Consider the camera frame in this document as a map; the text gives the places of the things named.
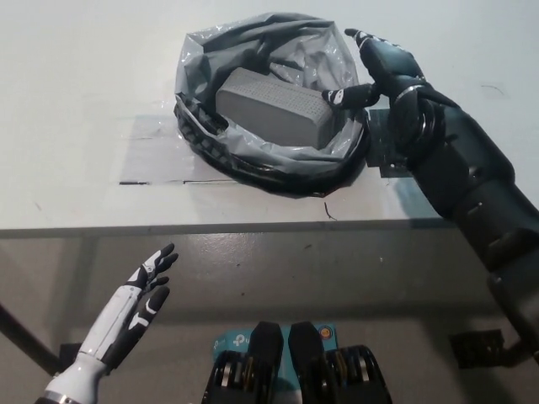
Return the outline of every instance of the gray plastic bag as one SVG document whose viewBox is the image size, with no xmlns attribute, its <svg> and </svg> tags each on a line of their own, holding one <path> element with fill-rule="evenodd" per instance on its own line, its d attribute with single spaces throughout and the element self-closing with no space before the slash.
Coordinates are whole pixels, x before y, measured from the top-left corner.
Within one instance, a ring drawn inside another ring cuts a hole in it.
<svg viewBox="0 0 539 404">
<path fill-rule="evenodd" d="M 336 189 L 366 154 L 363 111 L 341 113 L 342 129 L 321 150 L 269 143 L 215 112 L 217 90 L 238 67 L 318 91 L 357 85 L 355 62 L 336 25 L 268 13 L 187 34 L 174 110 L 191 146 L 237 179 L 295 194 Z"/>
</svg>

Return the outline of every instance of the robotic arm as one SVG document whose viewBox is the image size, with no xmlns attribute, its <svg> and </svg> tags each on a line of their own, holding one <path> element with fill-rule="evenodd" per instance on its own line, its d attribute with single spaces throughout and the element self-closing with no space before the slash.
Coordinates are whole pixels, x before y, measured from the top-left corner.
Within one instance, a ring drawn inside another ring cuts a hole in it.
<svg viewBox="0 0 539 404">
<path fill-rule="evenodd" d="M 99 314 L 78 351 L 75 362 L 56 376 L 35 404 L 95 404 L 100 379 L 116 369 L 141 339 L 168 297 L 162 286 L 168 278 L 157 276 L 178 259 L 169 244 L 153 254 L 116 290 Z M 141 298 L 157 291 L 137 310 Z"/>
<path fill-rule="evenodd" d="M 513 166 L 470 115 L 433 88 L 411 53 L 345 32 L 375 83 L 323 97 L 341 109 L 389 97 L 389 130 L 408 170 L 482 260 L 494 299 L 539 362 L 539 212 L 516 187 Z"/>
</svg>

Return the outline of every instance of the gray foam block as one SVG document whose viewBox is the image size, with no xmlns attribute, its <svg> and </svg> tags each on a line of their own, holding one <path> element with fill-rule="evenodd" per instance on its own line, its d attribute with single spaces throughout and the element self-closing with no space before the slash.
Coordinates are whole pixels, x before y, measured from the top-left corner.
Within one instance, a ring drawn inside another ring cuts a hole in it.
<svg viewBox="0 0 539 404">
<path fill-rule="evenodd" d="M 319 91 L 238 68 L 217 91 L 216 110 L 265 141 L 324 148 L 334 115 Z"/>
</svg>

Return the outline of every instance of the black robot forearm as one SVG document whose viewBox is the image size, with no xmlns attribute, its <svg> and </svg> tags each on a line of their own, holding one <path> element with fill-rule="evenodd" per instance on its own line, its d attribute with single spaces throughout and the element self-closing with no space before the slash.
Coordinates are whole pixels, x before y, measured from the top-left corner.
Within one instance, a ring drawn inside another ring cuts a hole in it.
<svg viewBox="0 0 539 404">
<path fill-rule="evenodd" d="M 408 168 L 481 258 L 494 299 L 539 362 L 539 212 L 515 185 L 510 161 L 472 117 L 458 107 L 430 107 L 438 109 L 437 122 L 422 114 L 432 131 L 418 136 L 419 149 L 407 144 L 414 156 Z"/>
<path fill-rule="evenodd" d="M 458 107 L 440 108 L 444 119 L 435 130 L 442 133 L 425 134 L 437 141 L 409 168 L 436 211 L 456 223 L 493 271 L 539 247 L 539 212 L 481 126 Z"/>
</svg>

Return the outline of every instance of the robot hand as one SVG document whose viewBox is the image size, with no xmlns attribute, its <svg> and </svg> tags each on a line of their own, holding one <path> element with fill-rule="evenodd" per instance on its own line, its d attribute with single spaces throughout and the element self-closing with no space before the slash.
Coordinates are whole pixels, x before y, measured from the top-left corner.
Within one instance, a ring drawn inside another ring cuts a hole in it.
<svg viewBox="0 0 539 404">
<path fill-rule="evenodd" d="M 97 402 L 101 377 L 121 364 L 167 299 L 170 290 L 163 285 L 168 277 L 158 275 L 178 259 L 173 250 L 174 245 L 169 244 L 157 251 L 116 290 L 84 339 L 75 362 L 49 383 L 37 403 Z M 157 291 L 137 310 L 141 298 L 155 288 Z"/>
<path fill-rule="evenodd" d="M 422 157 L 439 140 L 432 134 L 440 133 L 436 128 L 443 122 L 440 110 L 458 106 L 432 88 L 414 56 L 401 46 L 357 29 L 345 33 L 355 38 L 374 84 L 324 91 L 323 98 L 338 109 L 362 109 L 375 104 L 380 95 L 387 96 L 396 147 L 410 161 Z"/>
</svg>

